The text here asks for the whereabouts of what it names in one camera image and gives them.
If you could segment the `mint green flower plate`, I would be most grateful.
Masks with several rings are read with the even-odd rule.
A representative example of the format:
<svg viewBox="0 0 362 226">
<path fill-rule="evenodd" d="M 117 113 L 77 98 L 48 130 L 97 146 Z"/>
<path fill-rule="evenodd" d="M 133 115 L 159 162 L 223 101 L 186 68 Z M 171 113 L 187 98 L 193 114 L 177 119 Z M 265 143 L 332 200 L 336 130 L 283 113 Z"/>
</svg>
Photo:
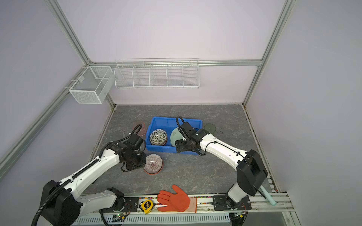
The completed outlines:
<svg viewBox="0 0 362 226">
<path fill-rule="evenodd" d="M 171 143 L 171 145 L 172 145 L 173 147 L 175 147 L 175 142 L 176 142 L 177 140 L 183 140 L 183 139 L 184 139 L 184 137 L 183 137 L 183 135 L 179 132 L 178 128 L 175 128 L 175 129 L 172 131 L 171 135 L 170 135 L 170 143 Z"/>
</svg>

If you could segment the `pink transparent cup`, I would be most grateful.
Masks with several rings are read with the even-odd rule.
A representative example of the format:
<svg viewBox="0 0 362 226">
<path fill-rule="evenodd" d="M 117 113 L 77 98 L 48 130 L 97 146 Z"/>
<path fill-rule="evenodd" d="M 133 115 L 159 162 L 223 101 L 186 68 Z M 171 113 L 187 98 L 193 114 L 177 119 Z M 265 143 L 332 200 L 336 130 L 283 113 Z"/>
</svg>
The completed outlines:
<svg viewBox="0 0 362 226">
<path fill-rule="evenodd" d="M 133 126 L 133 132 L 141 137 L 146 135 L 147 127 L 145 123 L 142 121 L 136 122 Z"/>
</svg>

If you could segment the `purple striped bowl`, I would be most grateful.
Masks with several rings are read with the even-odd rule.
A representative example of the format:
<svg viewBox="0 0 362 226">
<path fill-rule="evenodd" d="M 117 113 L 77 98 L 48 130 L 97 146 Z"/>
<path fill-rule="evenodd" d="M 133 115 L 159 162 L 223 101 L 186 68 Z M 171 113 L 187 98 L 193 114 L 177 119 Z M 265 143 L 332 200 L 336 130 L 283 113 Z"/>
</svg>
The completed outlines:
<svg viewBox="0 0 362 226">
<path fill-rule="evenodd" d="M 163 160 L 157 154 L 150 154 L 146 157 L 144 169 L 147 171 L 155 172 L 163 168 Z"/>
</svg>

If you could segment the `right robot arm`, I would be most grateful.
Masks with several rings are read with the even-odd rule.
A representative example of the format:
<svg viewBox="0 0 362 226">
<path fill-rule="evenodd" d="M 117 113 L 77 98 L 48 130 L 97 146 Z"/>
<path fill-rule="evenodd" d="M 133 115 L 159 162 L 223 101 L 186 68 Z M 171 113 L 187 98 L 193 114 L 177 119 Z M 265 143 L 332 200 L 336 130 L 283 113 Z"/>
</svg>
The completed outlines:
<svg viewBox="0 0 362 226">
<path fill-rule="evenodd" d="M 195 129 L 180 116 L 176 117 L 177 129 L 183 139 L 175 141 L 177 153 L 194 152 L 200 156 L 210 153 L 229 164 L 237 173 L 237 182 L 228 190 L 221 202 L 215 205 L 226 210 L 235 210 L 243 204 L 247 196 L 260 193 L 271 205 L 276 205 L 271 195 L 263 187 L 268 171 L 259 153 L 244 151 L 217 139 L 205 129 Z"/>
</svg>

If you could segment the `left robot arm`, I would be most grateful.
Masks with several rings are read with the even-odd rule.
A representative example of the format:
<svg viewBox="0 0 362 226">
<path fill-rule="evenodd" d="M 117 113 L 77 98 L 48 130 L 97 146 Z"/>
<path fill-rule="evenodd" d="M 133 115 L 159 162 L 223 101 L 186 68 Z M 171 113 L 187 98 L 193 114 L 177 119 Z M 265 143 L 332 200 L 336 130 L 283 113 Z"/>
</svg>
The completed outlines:
<svg viewBox="0 0 362 226">
<path fill-rule="evenodd" d="M 40 207 L 31 224 L 36 226 L 43 217 L 53 226 L 70 226 L 79 217 L 94 211 L 131 210 L 124 194 L 116 188 L 110 187 L 92 195 L 83 195 L 83 192 L 119 163 L 123 172 L 144 167 L 146 144 L 138 135 L 141 128 L 142 124 L 138 124 L 125 138 L 108 142 L 95 159 L 72 175 L 59 182 L 48 182 L 43 187 Z"/>
</svg>

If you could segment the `blue plastic bin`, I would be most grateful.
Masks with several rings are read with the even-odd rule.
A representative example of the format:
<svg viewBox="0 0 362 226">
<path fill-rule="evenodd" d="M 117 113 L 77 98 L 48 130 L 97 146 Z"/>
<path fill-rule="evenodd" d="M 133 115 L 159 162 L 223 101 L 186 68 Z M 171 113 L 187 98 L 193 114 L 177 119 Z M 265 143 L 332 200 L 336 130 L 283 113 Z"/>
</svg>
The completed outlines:
<svg viewBox="0 0 362 226">
<path fill-rule="evenodd" d="M 202 129 L 203 122 L 198 119 L 184 119 L 185 122 L 188 122 L 193 128 Z M 150 152 L 160 152 L 160 153 L 176 153 L 176 148 L 172 146 L 170 138 L 171 133 L 174 129 L 177 128 L 176 118 L 167 118 L 167 117 L 153 117 L 148 127 L 146 133 L 146 149 Z M 153 131 L 157 129 L 162 129 L 167 133 L 167 143 L 164 146 L 156 146 L 151 144 L 150 135 Z M 180 154 L 189 154 L 189 155 L 198 155 L 194 152 L 182 152 Z"/>
</svg>

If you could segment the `green transparent cup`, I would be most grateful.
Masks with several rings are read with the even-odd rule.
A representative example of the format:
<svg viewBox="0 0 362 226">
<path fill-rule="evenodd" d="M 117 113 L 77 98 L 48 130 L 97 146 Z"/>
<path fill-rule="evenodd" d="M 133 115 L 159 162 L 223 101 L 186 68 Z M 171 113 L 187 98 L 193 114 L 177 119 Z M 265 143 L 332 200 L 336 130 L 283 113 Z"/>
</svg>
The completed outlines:
<svg viewBox="0 0 362 226">
<path fill-rule="evenodd" d="M 204 126 L 204 129 L 205 129 L 206 131 L 208 131 L 210 134 L 216 133 L 216 126 L 215 126 L 214 124 L 207 123 L 207 124 Z"/>
</svg>

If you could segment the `yellow tape measure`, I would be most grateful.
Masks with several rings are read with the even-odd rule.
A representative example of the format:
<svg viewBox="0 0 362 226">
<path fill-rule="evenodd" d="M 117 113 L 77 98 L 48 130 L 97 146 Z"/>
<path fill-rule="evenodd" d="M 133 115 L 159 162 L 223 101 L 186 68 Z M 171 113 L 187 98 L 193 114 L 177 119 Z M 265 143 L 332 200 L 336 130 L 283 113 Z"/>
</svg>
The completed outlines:
<svg viewBox="0 0 362 226">
<path fill-rule="evenodd" d="M 154 203 L 151 199 L 147 199 L 145 201 L 143 201 L 141 204 L 140 204 L 140 209 L 145 213 L 145 214 L 148 214 L 152 211 L 154 207 Z"/>
</svg>

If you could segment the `red rubber glove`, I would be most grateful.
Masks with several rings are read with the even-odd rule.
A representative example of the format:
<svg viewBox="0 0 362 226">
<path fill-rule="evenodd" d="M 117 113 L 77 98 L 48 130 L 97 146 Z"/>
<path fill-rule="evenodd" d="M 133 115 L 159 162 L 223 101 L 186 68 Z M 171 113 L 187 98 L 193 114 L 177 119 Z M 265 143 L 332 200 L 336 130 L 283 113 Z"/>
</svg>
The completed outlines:
<svg viewBox="0 0 362 226">
<path fill-rule="evenodd" d="M 172 185 L 175 193 L 161 190 L 157 201 L 162 205 L 157 210 L 160 212 L 197 212 L 197 198 L 190 198 L 180 187 Z"/>
</svg>

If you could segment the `white mesh basket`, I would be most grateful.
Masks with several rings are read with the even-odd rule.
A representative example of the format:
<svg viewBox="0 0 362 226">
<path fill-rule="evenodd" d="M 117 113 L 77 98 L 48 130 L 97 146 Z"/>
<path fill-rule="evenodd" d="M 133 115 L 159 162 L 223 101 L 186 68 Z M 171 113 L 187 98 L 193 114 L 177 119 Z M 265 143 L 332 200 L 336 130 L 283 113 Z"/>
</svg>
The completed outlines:
<svg viewBox="0 0 362 226">
<path fill-rule="evenodd" d="M 69 91 L 79 104 L 102 104 L 113 84 L 111 67 L 88 66 Z"/>
</svg>

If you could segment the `light blue spatula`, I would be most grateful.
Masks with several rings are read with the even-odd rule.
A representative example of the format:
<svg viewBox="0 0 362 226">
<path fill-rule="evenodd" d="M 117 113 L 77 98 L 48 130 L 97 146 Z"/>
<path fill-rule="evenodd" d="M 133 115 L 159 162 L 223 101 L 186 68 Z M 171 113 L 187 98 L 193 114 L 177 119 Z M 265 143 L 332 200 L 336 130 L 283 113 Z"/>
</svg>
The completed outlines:
<svg viewBox="0 0 362 226">
<path fill-rule="evenodd" d="M 277 202 L 273 199 L 273 197 L 269 194 L 269 192 L 263 186 L 260 186 L 260 191 L 262 192 L 265 199 L 268 200 L 272 206 L 277 205 Z"/>
</svg>

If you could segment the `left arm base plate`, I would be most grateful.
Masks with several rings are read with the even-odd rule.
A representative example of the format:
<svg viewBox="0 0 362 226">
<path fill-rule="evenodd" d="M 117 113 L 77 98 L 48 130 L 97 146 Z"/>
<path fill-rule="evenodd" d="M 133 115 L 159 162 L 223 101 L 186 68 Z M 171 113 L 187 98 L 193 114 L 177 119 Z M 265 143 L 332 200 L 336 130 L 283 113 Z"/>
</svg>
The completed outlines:
<svg viewBox="0 0 362 226">
<path fill-rule="evenodd" d="M 113 212 L 136 212 L 139 206 L 139 197 L 123 197 L 116 200 Z"/>
</svg>

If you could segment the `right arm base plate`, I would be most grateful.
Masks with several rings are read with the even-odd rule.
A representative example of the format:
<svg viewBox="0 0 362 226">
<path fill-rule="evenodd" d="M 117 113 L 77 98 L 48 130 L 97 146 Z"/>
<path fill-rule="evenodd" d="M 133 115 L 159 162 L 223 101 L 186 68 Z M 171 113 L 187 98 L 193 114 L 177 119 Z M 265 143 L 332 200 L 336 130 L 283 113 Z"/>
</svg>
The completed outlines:
<svg viewBox="0 0 362 226">
<path fill-rule="evenodd" d="M 215 211 L 249 211 L 252 209 L 249 196 L 245 196 L 240 202 L 234 202 L 225 195 L 214 195 L 212 204 Z"/>
</svg>

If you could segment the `white vented rail cover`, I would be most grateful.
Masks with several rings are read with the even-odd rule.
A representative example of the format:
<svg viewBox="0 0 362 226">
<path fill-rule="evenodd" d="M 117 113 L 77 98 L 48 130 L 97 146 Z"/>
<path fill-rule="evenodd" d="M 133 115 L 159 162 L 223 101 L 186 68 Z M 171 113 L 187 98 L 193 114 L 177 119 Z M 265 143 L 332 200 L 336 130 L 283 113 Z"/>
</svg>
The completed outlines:
<svg viewBox="0 0 362 226">
<path fill-rule="evenodd" d="M 202 213 L 202 214 L 131 214 L 123 220 L 116 215 L 105 217 L 109 225 L 181 225 L 198 223 L 229 223 L 227 213 Z"/>
</svg>

